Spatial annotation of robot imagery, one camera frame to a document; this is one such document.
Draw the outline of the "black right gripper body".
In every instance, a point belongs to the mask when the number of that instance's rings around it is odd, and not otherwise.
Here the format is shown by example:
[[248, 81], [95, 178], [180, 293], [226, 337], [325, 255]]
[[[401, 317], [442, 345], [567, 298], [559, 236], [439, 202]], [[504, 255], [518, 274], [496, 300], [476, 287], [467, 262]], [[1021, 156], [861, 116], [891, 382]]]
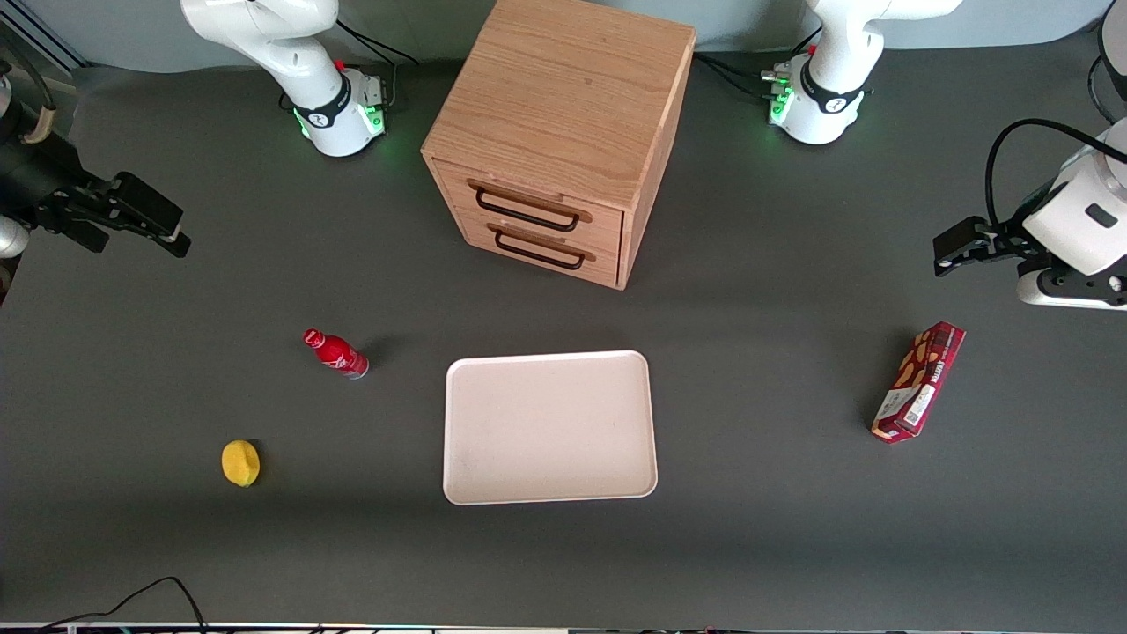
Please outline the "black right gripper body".
[[45, 232], [68, 236], [89, 252], [101, 253], [113, 229], [110, 197], [117, 178], [87, 181], [41, 180], [35, 184], [35, 220]]

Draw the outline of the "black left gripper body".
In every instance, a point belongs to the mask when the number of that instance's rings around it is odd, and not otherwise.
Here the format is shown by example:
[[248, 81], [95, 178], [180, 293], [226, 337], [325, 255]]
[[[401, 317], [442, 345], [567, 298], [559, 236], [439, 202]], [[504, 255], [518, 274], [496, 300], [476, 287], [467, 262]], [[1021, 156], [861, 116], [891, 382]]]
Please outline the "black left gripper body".
[[990, 221], [987, 232], [991, 235], [990, 255], [986, 264], [1018, 258], [1027, 266], [1050, 265], [1050, 252], [1023, 227], [1021, 221], [1013, 218], [1004, 222]]

